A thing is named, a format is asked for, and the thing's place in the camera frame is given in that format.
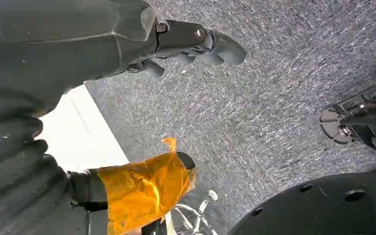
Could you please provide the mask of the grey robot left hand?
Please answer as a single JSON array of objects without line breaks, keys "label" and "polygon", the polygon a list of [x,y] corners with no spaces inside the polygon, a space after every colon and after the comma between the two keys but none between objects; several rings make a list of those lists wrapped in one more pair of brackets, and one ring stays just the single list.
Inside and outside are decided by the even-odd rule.
[{"label": "grey robot left hand", "polygon": [[145,0],[0,0],[0,235],[107,232],[97,169],[65,172],[38,139],[41,117],[89,80],[178,57],[241,64],[246,50],[196,23],[160,21]]}]

